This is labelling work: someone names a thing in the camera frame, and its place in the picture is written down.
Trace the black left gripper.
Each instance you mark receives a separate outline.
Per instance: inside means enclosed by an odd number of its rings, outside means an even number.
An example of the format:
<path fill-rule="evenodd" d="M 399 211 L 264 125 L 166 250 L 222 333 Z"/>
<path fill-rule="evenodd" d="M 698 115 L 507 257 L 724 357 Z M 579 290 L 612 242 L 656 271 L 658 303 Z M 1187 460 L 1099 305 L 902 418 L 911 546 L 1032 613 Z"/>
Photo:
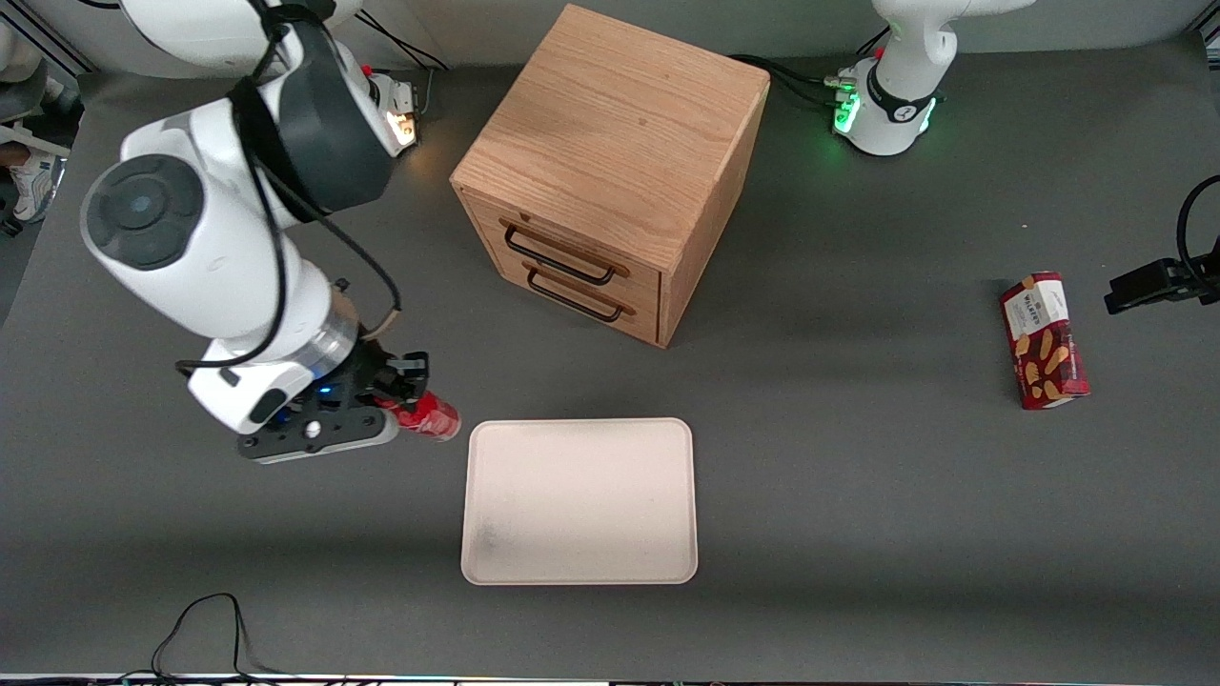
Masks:
<path fill-rule="evenodd" d="M 1119 315 L 1161 301 L 1187 300 L 1187 276 L 1202 305 L 1218 304 L 1219 256 L 1190 258 L 1183 265 L 1176 259 L 1158 259 L 1111 278 L 1110 292 L 1104 295 L 1107 312 Z"/>

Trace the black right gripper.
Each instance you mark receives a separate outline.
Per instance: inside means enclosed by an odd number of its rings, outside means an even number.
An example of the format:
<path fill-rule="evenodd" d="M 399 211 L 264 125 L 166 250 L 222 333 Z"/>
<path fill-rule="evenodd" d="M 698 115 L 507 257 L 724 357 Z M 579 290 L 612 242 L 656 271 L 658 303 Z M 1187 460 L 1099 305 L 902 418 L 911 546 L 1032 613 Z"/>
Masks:
<path fill-rule="evenodd" d="M 429 355 L 403 356 L 379 345 L 356 345 L 336 370 L 311 382 L 272 415 L 274 430 L 373 430 L 384 425 L 382 410 L 371 395 L 379 378 L 379 399 L 418 403 L 427 394 Z"/>

